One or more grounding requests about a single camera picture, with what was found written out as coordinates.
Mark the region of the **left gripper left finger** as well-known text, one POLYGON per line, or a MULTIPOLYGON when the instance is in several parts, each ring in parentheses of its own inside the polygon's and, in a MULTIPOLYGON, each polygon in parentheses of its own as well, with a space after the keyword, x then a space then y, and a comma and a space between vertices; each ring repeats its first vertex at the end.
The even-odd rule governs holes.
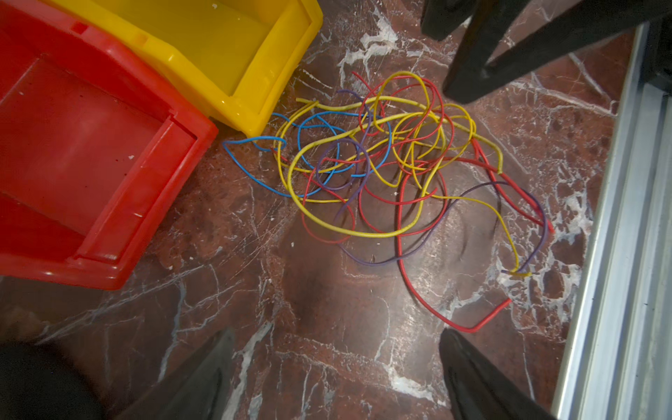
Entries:
POLYGON ((222 419, 231 390, 235 333, 217 332, 119 419, 222 419))

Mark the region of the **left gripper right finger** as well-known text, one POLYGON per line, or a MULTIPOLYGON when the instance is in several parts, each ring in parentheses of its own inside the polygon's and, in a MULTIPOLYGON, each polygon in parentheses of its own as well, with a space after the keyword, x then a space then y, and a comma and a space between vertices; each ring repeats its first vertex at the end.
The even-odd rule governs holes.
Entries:
POLYGON ((459 332, 442 332, 439 356, 455 419, 553 418, 459 332))

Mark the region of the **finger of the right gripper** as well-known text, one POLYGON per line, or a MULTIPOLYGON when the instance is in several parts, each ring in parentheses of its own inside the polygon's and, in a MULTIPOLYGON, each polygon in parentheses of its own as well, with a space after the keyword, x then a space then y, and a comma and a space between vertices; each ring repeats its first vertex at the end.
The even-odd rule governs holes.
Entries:
POLYGON ((509 82, 583 47, 671 13, 670 1, 580 1, 493 58, 503 36, 529 3, 479 1, 442 91, 472 103, 509 82))
POLYGON ((479 0, 425 0, 421 32, 432 40, 445 40, 456 28, 474 15, 479 0))

